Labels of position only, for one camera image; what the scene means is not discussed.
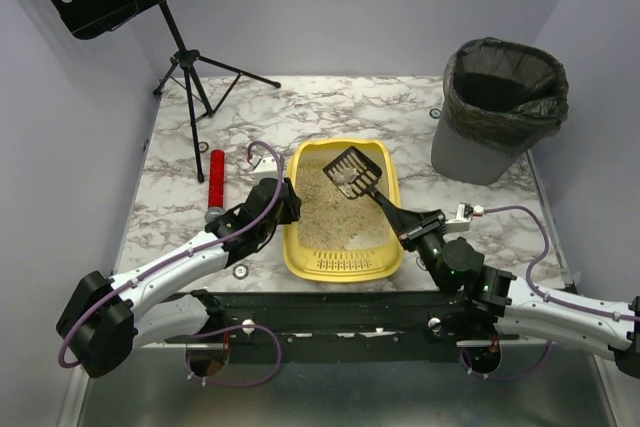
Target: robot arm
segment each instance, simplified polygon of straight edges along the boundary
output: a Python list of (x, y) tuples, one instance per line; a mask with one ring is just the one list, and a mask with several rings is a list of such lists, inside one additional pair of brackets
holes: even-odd
[[(116, 368), (133, 348), (195, 334), (205, 326), (213, 314), (206, 297), (171, 296), (191, 282), (255, 253), (278, 225), (299, 219), (300, 199), (291, 181), (284, 179), (268, 215), (253, 228), (245, 229), (272, 201), (277, 182), (273, 178), (262, 179), (246, 202), (216, 217), (204, 231), (154, 262), (108, 279), (92, 272), (80, 281), (56, 325), (63, 338), (96, 303), (112, 296), (79, 326), (69, 343), (90, 377), (100, 377)], [(234, 233), (240, 235), (230, 238)], [(214, 242), (224, 238), (229, 240)], [(131, 287), (113, 295), (126, 286)]]
[[(487, 335), (554, 341), (615, 361), (622, 372), (640, 378), (640, 297), (628, 304), (534, 289), (525, 278), (486, 266), (484, 255), (464, 238), (444, 241), (445, 232), (467, 230), (474, 213), (481, 211), (461, 204), (456, 219), (448, 222), (440, 211), (413, 213), (418, 216), (414, 225), (397, 231), (406, 250), (418, 251), (440, 290), (461, 296), (467, 305), (464, 319), (446, 319), (441, 328), (456, 336), (462, 326), (484, 328)], [(403, 218), (408, 219), (406, 211)]]

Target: litter box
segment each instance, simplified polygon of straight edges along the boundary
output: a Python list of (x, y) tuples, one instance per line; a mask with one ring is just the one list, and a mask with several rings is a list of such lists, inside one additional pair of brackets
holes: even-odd
[[(355, 146), (382, 168), (378, 189), (400, 207), (400, 187), (391, 154), (378, 140), (328, 139), (307, 141), (289, 161), (287, 175), (296, 188), (296, 174), (302, 160), (321, 160), (327, 164), (345, 149)], [(284, 226), (284, 260), (298, 277), (323, 282), (362, 282), (388, 277), (404, 258), (404, 250), (391, 226), (386, 226), (386, 243), (359, 250), (320, 250), (301, 245), (298, 224)]]

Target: litter scoop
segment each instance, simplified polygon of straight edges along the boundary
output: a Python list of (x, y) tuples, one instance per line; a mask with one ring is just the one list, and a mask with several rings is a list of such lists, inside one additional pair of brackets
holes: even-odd
[[(449, 222), (441, 210), (412, 212), (400, 209), (376, 188), (382, 169), (355, 147), (349, 147), (322, 170), (348, 199), (368, 195), (376, 201), (402, 248), (409, 252), (418, 251), (425, 268), (442, 292), (455, 294), (476, 275), (479, 271), (476, 267), (482, 267), (484, 255), (475, 252), (464, 238), (459, 237), (446, 245), (443, 238), (446, 233), (468, 229), (474, 212), (471, 205), (460, 204), (458, 215)], [(450, 263), (456, 265), (457, 270), (450, 267)], [(475, 278), (472, 280), (474, 283), (468, 285), (475, 285)]]
[(443, 223), (442, 211), (412, 212), (396, 207), (376, 187), (382, 178), (382, 169), (356, 147), (349, 147), (322, 171), (349, 200), (370, 196), (384, 212), (391, 228), (403, 245), (414, 234), (423, 232), (432, 222)]

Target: music stand tripod legs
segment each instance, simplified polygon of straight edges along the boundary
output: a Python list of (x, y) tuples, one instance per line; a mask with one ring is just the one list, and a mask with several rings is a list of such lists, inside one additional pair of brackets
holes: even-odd
[[(158, 87), (153, 91), (153, 93), (155, 95), (162, 94), (162, 90), (164, 89), (165, 84), (169, 81), (169, 79), (173, 78), (172, 76), (175, 70), (178, 67), (182, 69), (182, 72), (184, 73), (184, 82), (185, 82), (185, 85), (183, 85), (182, 87), (184, 87), (184, 89), (187, 91), (187, 103), (189, 104), (189, 119), (191, 122), (191, 135), (193, 137), (193, 150), (194, 150), (195, 160), (196, 160), (196, 169), (198, 172), (197, 174), (198, 182), (202, 183), (204, 182), (204, 172), (202, 170), (202, 159), (200, 156), (200, 146), (199, 146), (200, 142), (198, 141), (197, 123), (200, 120), (204, 119), (205, 117), (213, 117), (216, 114), (216, 112), (218, 111), (222, 103), (227, 99), (229, 93), (231, 93), (231, 91), (236, 86), (236, 84), (238, 83), (238, 81), (242, 76), (249, 77), (250, 79), (254, 79), (260, 82), (264, 82), (265, 84), (273, 85), (276, 89), (279, 89), (281, 87), (281, 84), (280, 82), (275, 82), (273, 80), (265, 79), (264, 77), (260, 77), (259, 75), (252, 74), (251, 72), (247, 72), (245, 70), (232, 67), (231, 65), (223, 64), (222, 62), (218, 62), (216, 60), (209, 59), (208, 57), (204, 57), (200, 55), (200, 52), (197, 50), (188, 50), (187, 46), (184, 43), (184, 40), (182, 40), (182, 36), (180, 35), (178, 26), (176, 25), (176, 22), (173, 19), (173, 15), (171, 15), (171, 11), (169, 10), (169, 6), (167, 5), (167, 2), (162, 1), (160, 2), (159, 6), (160, 6), (160, 10), (162, 10), (162, 15), (164, 16), (164, 20), (167, 22), (167, 25), (169, 26), (169, 30), (171, 31), (173, 40), (176, 42), (176, 45), (178, 46), (178, 51), (173, 55), (173, 57), (171, 57), (170, 59), (171, 67), (167, 71), (167, 74), (160, 81), (160, 84), (158, 85)], [(198, 77), (198, 73), (196, 72), (196, 68), (194, 67), (194, 64), (198, 60), (200, 62), (204, 62), (205, 64), (210, 64), (215, 67), (219, 67), (221, 69), (234, 72), (236, 74), (235, 79), (233, 79), (233, 82), (231, 83), (227, 91), (224, 93), (224, 95), (220, 98), (220, 101), (218, 102), (218, 104), (213, 109), (211, 108), (211, 104), (209, 103), (207, 94), (204, 90), (204, 87), (202, 87), (202, 82), (200, 82), (200, 77)], [(192, 92), (192, 87), (191, 87), (192, 82), (196, 90), (198, 91), (199, 97), (195, 96)], [(193, 102), (194, 98), (198, 99), (202, 103), (202, 105), (204, 105), (204, 108), (205, 108), (204, 114), (200, 115), (199, 117), (196, 117), (195, 106)]]

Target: black trash bag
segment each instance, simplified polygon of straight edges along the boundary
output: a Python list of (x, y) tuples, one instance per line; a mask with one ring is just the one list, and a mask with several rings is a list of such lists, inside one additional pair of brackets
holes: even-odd
[(488, 37), (463, 45), (447, 63), (447, 117), (464, 136), (516, 156), (567, 120), (569, 84), (548, 53)]

